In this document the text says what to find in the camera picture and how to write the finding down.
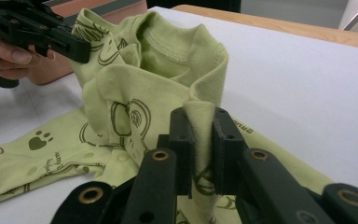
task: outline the green baby garment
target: green baby garment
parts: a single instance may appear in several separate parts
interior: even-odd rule
[[[178,28],[156,12],[113,25],[84,9],[73,33],[91,43],[89,63],[72,62],[84,106],[0,146],[0,201],[69,175],[90,173],[113,187],[122,184],[136,175],[158,135],[168,133],[171,111],[182,106],[196,145],[193,199],[178,197],[177,221],[239,223],[234,198],[217,197],[211,179],[213,113],[228,62],[224,46],[205,26]],[[274,153],[305,187],[321,192],[330,183],[235,122],[250,147]]]

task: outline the light green onesie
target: light green onesie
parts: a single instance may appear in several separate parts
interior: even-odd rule
[[[91,43],[89,63],[72,62],[84,107],[0,146],[0,201],[60,178],[85,173],[117,186],[136,175],[144,154],[168,133],[183,106],[196,139],[193,200],[178,199],[178,222],[238,223],[232,196],[211,182],[211,128],[223,93],[228,55],[200,25],[175,27],[156,12],[119,25],[86,9],[73,33]],[[330,180],[236,120],[250,147],[269,150],[304,186]]]

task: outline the paw print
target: paw print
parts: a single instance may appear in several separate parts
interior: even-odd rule
[[[37,131],[35,137],[31,138],[28,142],[28,146],[31,150],[38,150],[42,147],[45,147],[48,142],[53,140],[53,137],[50,137],[50,133],[45,133],[42,135],[42,131]]]

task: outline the human hand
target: human hand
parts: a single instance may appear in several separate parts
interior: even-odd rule
[[[53,52],[48,52],[49,58],[54,58]],[[40,56],[31,51],[21,49],[0,41],[0,77],[20,79],[30,75],[30,68],[38,66]]]

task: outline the fabric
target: fabric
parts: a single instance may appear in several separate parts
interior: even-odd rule
[[[0,201],[69,175],[90,173],[111,186],[123,183],[136,175],[158,135],[168,133],[171,111],[183,106],[196,152],[193,199],[178,198],[177,222],[239,223],[234,197],[217,197],[211,179],[213,112],[221,102],[228,62],[224,46],[203,25],[177,28],[156,12],[113,25],[84,9],[74,34],[92,46],[89,63],[72,62],[84,108],[0,146]],[[274,153],[305,187],[321,192],[330,183],[235,122],[250,147]]]

